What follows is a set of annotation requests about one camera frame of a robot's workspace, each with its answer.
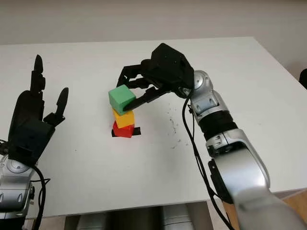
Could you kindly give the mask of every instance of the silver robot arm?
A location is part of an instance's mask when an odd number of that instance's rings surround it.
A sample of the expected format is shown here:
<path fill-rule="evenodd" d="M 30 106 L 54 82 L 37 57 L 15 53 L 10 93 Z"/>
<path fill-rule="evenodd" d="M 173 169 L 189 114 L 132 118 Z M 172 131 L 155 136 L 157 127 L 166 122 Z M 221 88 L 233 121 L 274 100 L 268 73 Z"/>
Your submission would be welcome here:
<path fill-rule="evenodd" d="M 0 226 L 21 229 L 34 199 L 33 173 L 32 168 L 10 160 L 8 154 L 0 160 Z"/>
<path fill-rule="evenodd" d="M 194 72 L 191 108 L 201 127 L 212 160 L 208 163 L 221 198 L 233 203 L 241 230 L 306 230 L 306 223 L 273 195 L 261 158 L 213 90 L 209 76 Z"/>

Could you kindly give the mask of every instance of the red cube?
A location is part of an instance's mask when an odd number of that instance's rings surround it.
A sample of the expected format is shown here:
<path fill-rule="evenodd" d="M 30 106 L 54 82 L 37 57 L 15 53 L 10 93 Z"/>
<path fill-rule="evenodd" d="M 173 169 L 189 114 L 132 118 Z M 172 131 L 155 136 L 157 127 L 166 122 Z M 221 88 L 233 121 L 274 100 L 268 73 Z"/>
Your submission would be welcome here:
<path fill-rule="evenodd" d="M 134 131 L 134 124 L 130 126 L 125 126 L 123 128 L 118 128 L 116 121 L 113 124 L 113 132 L 115 136 L 131 138 Z"/>

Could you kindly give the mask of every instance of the wooden panel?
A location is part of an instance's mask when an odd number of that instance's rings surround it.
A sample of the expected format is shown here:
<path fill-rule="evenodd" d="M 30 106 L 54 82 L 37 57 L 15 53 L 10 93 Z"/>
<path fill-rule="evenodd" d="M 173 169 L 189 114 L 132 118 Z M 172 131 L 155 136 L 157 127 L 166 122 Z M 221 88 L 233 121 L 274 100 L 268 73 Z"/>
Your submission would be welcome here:
<path fill-rule="evenodd" d="M 238 217 L 236 216 L 236 209 L 234 205 L 223 202 L 223 206 L 227 213 L 228 219 L 235 230 L 240 230 Z"/>
<path fill-rule="evenodd" d="M 307 190 L 283 200 L 307 223 Z"/>

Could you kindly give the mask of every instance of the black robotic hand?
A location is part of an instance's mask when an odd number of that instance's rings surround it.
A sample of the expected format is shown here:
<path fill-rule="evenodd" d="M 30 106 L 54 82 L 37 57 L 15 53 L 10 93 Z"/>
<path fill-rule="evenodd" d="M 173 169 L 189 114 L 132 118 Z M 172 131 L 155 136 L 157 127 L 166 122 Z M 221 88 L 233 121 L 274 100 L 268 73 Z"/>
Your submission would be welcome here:
<path fill-rule="evenodd" d="M 143 77 L 131 80 L 139 74 Z M 123 84 L 130 89 L 147 89 L 153 85 L 143 96 L 125 106 L 124 110 L 128 111 L 145 102 L 151 102 L 167 92 L 174 92 L 177 96 L 186 98 L 185 91 L 194 88 L 194 69 L 182 53 L 161 43 L 152 52 L 151 59 L 143 60 L 139 65 L 123 68 L 117 87 Z"/>
<path fill-rule="evenodd" d="M 59 95 L 57 111 L 43 119 L 43 92 L 46 80 L 42 75 L 43 61 L 37 55 L 31 76 L 30 90 L 20 94 L 12 116 L 8 141 L 1 145 L 0 154 L 8 153 L 9 159 L 33 166 L 50 141 L 55 126 L 60 124 L 68 99 L 68 88 Z"/>

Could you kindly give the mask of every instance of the yellow cube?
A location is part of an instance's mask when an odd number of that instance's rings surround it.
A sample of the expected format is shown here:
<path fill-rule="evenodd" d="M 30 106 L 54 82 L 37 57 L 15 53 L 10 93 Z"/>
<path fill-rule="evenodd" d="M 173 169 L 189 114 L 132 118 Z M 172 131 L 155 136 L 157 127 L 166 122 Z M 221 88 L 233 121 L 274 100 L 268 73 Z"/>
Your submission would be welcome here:
<path fill-rule="evenodd" d="M 132 111 L 120 116 L 116 110 L 112 109 L 118 128 L 134 125 L 134 114 Z"/>

